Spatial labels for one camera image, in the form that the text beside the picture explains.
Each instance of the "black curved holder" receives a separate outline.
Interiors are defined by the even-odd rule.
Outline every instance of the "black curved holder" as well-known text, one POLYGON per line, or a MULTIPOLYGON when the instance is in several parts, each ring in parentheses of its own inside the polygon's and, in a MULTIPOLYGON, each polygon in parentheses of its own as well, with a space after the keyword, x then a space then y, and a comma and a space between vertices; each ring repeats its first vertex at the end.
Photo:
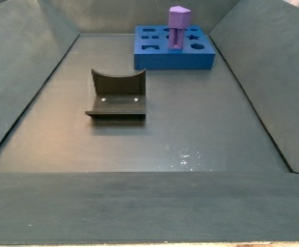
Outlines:
POLYGON ((92 69, 95 117, 145 117, 145 69, 135 75, 111 76, 92 69))

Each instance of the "purple block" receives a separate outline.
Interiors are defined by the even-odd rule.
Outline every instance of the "purple block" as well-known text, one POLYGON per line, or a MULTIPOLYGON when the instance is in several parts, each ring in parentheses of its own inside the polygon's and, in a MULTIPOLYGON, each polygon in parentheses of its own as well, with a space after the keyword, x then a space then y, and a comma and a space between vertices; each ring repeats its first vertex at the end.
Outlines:
POLYGON ((191 23, 191 11, 180 6, 169 8, 168 28, 186 29, 191 23))
POLYGON ((169 8, 168 11, 168 49, 183 49, 184 29, 191 22, 191 11, 180 6, 169 8))

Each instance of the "star-shaped hole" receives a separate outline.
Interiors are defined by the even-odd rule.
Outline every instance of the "star-shaped hole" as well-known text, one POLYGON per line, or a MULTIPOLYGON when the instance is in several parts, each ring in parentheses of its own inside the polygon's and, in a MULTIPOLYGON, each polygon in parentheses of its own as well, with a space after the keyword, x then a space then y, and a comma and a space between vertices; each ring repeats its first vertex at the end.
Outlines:
POLYGON ((188 36, 187 38, 190 39, 190 41, 191 40, 196 40, 196 41, 199 40, 199 36, 194 36, 194 35, 188 36))

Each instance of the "bin floor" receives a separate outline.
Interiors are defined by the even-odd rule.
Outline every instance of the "bin floor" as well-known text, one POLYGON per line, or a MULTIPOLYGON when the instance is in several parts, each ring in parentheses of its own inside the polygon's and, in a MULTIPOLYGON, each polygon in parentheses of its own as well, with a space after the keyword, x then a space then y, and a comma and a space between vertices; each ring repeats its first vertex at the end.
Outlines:
POLYGON ((147 71, 144 122, 85 115, 91 69, 133 74, 132 41, 79 38, 1 145, 0 173, 287 173, 219 53, 212 70, 147 71))

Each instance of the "blue foam block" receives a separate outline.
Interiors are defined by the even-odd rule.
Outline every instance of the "blue foam block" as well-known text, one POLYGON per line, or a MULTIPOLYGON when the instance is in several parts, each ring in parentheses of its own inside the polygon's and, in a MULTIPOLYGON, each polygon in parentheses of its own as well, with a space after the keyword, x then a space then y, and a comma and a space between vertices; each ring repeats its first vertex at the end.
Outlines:
POLYGON ((214 58, 215 51, 199 26, 187 28, 182 50, 168 49, 165 25, 135 27, 135 69, 211 69, 214 58))

